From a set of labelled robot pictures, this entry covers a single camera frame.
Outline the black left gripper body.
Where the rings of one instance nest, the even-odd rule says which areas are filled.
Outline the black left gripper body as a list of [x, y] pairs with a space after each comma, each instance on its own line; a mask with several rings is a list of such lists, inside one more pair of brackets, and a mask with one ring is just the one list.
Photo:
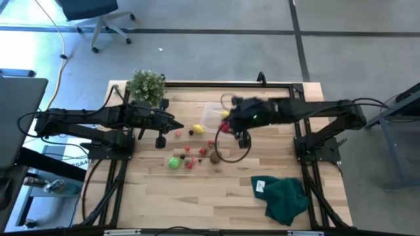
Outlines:
[[163, 99], [157, 109], [142, 107], [135, 101], [132, 101], [131, 105], [136, 106], [138, 109], [145, 109], [149, 111], [148, 115], [143, 115], [141, 118], [142, 126], [140, 128], [138, 140], [142, 139], [146, 129], [157, 130], [159, 134], [156, 138], [156, 148], [164, 148], [166, 146], [166, 139], [163, 137], [163, 120], [169, 119], [170, 116], [165, 112], [165, 110], [169, 107], [169, 100]]

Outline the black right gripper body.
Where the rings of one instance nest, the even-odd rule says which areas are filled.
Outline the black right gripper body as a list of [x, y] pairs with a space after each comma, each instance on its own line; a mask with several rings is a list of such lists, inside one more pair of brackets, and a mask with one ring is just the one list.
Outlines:
[[257, 97], [242, 98], [234, 96], [232, 98], [234, 117], [229, 123], [229, 127], [238, 134], [235, 139], [240, 148], [249, 148], [251, 138], [248, 130], [251, 128], [265, 127], [273, 124], [280, 124], [280, 114], [273, 102], [264, 101]]

